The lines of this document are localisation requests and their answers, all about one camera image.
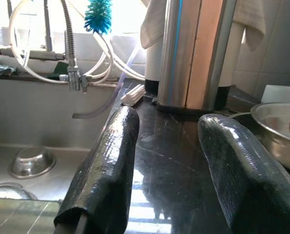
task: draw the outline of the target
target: stainless steel sink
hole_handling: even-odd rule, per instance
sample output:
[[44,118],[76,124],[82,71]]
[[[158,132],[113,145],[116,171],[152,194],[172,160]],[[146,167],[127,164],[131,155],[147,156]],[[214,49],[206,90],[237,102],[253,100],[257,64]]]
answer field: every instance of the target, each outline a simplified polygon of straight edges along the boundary
[[[73,175],[92,148],[110,109],[93,119],[72,119],[112,95],[109,87],[71,92],[67,85],[0,80],[0,183],[19,183],[38,200],[60,200]],[[9,173],[13,157],[31,145],[46,147],[56,158],[47,173],[18,179]]]

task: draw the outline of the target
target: cloth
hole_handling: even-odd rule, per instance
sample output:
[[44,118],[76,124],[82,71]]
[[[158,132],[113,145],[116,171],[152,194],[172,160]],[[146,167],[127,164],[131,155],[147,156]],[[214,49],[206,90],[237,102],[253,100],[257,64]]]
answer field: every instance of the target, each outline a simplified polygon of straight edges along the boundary
[[237,0],[233,21],[245,25],[248,47],[254,51],[266,34],[263,2],[261,0]]
[[155,44],[164,34],[167,0],[151,0],[140,28],[140,42],[144,49]]

